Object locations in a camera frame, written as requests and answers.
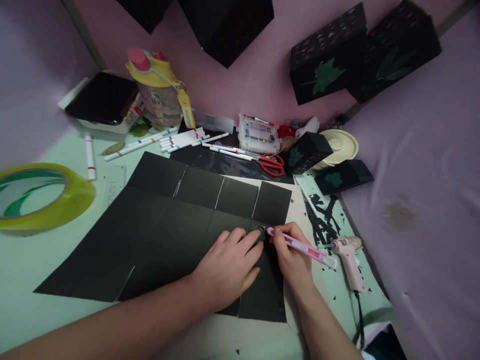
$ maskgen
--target red scissors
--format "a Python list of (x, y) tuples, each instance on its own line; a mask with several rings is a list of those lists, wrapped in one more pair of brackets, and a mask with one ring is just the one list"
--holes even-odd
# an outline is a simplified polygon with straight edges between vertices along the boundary
[[(260, 157), (254, 157), (260, 163), (261, 168), (270, 176), (279, 178), (284, 174), (284, 160), (277, 154), (263, 154)], [(271, 172), (269, 169), (279, 170), (278, 173)]]

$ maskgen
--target white lid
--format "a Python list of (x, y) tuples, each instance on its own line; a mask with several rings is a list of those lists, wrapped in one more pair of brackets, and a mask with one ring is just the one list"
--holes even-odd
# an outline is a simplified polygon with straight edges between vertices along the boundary
[(337, 165), (344, 160), (351, 160), (357, 156), (359, 143), (348, 132), (339, 129), (329, 129), (322, 131), (320, 134), (325, 136), (333, 150), (333, 154), (323, 159), (325, 163)]

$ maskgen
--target hand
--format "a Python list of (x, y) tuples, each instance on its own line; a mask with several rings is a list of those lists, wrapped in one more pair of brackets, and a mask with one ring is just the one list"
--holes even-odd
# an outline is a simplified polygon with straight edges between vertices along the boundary
[(242, 228), (224, 231), (190, 275), (208, 312), (225, 309), (253, 284), (260, 268), (253, 267), (262, 255), (264, 243), (254, 230), (247, 236)]
[(297, 250), (291, 249), (282, 233), (289, 234), (298, 241), (311, 245), (296, 222), (275, 226), (270, 243), (275, 245), (278, 264), (295, 296), (301, 296), (315, 288), (312, 276), (312, 259)]

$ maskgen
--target yellow tape roll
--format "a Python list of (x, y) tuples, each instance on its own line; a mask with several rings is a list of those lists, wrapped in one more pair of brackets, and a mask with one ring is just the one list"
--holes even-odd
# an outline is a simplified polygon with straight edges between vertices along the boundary
[(62, 165), (34, 163), (0, 171), (0, 229), (57, 228), (80, 216), (94, 199), (94, 185)]

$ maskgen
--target purple fabric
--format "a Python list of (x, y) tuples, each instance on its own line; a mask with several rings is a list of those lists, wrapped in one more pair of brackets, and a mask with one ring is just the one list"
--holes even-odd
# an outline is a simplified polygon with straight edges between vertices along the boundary
[(39, 160), (73, 129), (58, 102), (98, 72), (60, 0), (0, 2), (0, 170)]
[(480, 354), (480, 7), (344, 127), (375, 181), (343, 193), (418, 359)]

